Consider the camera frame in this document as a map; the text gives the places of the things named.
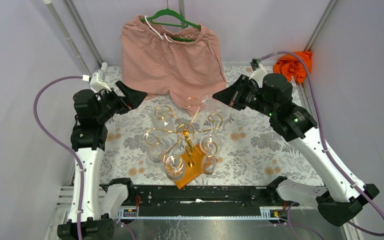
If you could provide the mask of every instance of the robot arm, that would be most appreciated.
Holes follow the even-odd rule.
[[[75,166],[73,200],[67,223],[58,226],[58,237],[77,239],[78,207],[81,203],[81,232],[83,237],[107,239],[114,233],[114,218],[121,204],[129,195],[128,187],[115,182],[108,187],[99,204],[99,175],[104,157],[108,130],[105,123],[115,114],[126,114],[136,109],[147,96],[146,92],[133,90],[121,81],[116,86],[124,96],[118,96],[104,82],[105,72],[95,72],[90,80],[91,89],[84,89],[73,96],[76,124],[71,134],[72,149],[83,165]]]
[[[251,63],[253,69],[257,62]],[[326,151],[354,182],[373,199],[379,194],[374,184],[365,184],[355,176],[329,148],[323,149],[317,123],[306,109],[292,102],[292,84],[282,74],[263,78],[262,87],[254,79],[241,75],[230,87],[213,98],[236,110],[249,107],[268,117],[270,126],[308,160],[325,186],[310,186],[280,176],[267,188],[284,201],[297,202],[317,209],[331,224],[342,226],[354,218],[367,203],[329,160]]]

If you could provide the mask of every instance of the metal rod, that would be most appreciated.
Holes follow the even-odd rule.
[[[331,15],[333,9],[337,5],[339,0],[330,0],[327,4],[326,9],[324,10],[323,14],[321,15],[320,20],[318,21],[314,31],[311,34],[310,39],[307,42],[307,45],[305,45],[304,51],[311,51],[313,48],[314,43],[316,42],[316,39],[319,36],[319,33],[322,31],[323,27],[325,26],[325,23],[327,22],[329,16]],[[309,113],[314,117],[314,119],[318,122],[315,108],[314,108],[314,102],[313,102],[313,96],[311,95],[310,88],[308,85],[308,80],[304,81],[303,84],[296,84],[296,88],[298,89],[299,93],[299,99],[301,100],[302,105],[309,111]]]
[[[79,12],[77,11],[76,5],[74,5],[72,0],[63,0],[62,2],[64,3],[65,8],[67,9],[68,13],[70,14],[72,20],[75,23],[75,26],[77,27],[78,31],[80,32],[81,37],[86,42],[87,48],[92,53],[92,56],[95,59],[95,62],[99,65],[99,67],[101,67],[104,60],[102,59],[102,56],[97,49],[97,46],[95,45],[94,41],[92,40],[92,37],[89,34],[89,32],[85,26],[85,23],[82,20],[82,17],[80,16]]]
[[[178,0],[178,1],[179,1],[179,14],[180,14],[184,19],[186,19],[186,17],[185,17],[185,0]]]
[[[305,46],[304,51],[311,51],[314,42],[316,41],[317,37],[319,36],[320,31],[325,26],[326,21],[328,20],[329,16],[332,13],[332,10],[335,8],[336,4],[339,0],[330,0],[327,4],[326,9],[324,10],[323,14],[321,15],[320,20],[318,21],[314,31],[311,34],[310,39],[307,42],[307,45]]]
[[[85,63],[85,60],[83,60],[82,55],[80,54],[79,50],[76,47],[76,44],[73,42],[72,37],[70,36],[69,32],[67,31],[66,26],[64,26],[63,21],[60,18],[60,15],[58,15],[57,10],[55,9],[54,5],[52,4],[51,0],[43,0],[43,2],[46,4],[47,9],[52,14],[53,18],[55,19],[56,23],[58,24],[59,29],[61,30],[62,34],[65,37],[65,40],[67,40],[68,45],[70,46],[72,52],[74,53],[75,57],[77,58],[78,62],[80,63],[83,70],[91,76],[91,71],[89,71],[88,66]]]

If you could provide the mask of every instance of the floral tablecloth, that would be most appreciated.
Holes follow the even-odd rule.
[[[241,74],[251,74],[251,68],[245,66],[225,66],[223,69],[228,86]],[[271,67],[266,70],[268,73],[273,72]],[[121,80],[121,77],[121,68],[111,66],[105,81],[117,88],[115,82]],[[292,96],[294,102],[300,105],[295,86]],[[174,185],[167,179],[162,163],[149,161],[146,153],[144,133],[153,127],[150,112],[160,105],[170,106],[181,123],[192,119],[186,110],[176,107],[168,95],[146,100],[137,109],[114,116],[106,124],[108,136],[100,168],[102,184],[114,178],[129,177],[136,185]],[[207,115],[205,112],[198,113],[193,124],[196,130],[211,128]],[[215,172],[212,175],[200,175],[190,185],[265,186],[280,175],[298,183],[323,184],[307,160],[270,128],[269,118],[254,110],[231,109],[216,134],[222,138],[224,145],[217,155]],[[197,144],[202,136],[197,133],[192,139],[193,143]],[[176,140],[177,136],[171,134],[164,137],[162,142],[169,149]],[[178,154],[184,152],[180,145],[174,150]]]

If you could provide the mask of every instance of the glass candle holder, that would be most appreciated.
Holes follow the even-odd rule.
[[[216,165],[217,165],[216,156],[214,156],[213,154],[205,155],[202,158],[202,162],[201,162],[202,173],[206,175],[213,174],[214,170],[216,170]]]
[[[186,171],[185,161],[179,155],[169,156],[165,160],[165,175],[171,181],[179,181],[183,178]]]
[[[199,97],[200,107],[203,112],[215,113],[226,119],[230,115],[230,109],[227,105],[213,98],[213,92],[204,92]]]
[[[166,130],[166,131],[174,131],[175,125],[173,123],[173,119],[171,114],[164,109],[163,107],[156,107],[151,111],[151,119],[152,124],[155,128]],[[158,135],[166,136],[170,134],[166,131],[158,131]]]
[[[222,150],[223,140],[220,136],[210,133],[201,138],[199,146],[204,153],[215,155]]]
[[[146,155],[148,159],[153,163],[161,162],[166,154],[166,148],[153,134],[145,134],[147,141]]]

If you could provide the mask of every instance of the orange cloth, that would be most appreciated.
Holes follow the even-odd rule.
[[[311,73],[312,52],[294,51],[293,53],[304,60],[308,71]],[[304,69],[304,66],[301,64],[301,62],[290,54],[281,57],[279,61],[276,62],[276,64],[273,66],[273,72],[275,74],[283,74],[289,82],[292,80],[293,76],[295,82],[299,84],[302,84],[307,76],[306,70]]]

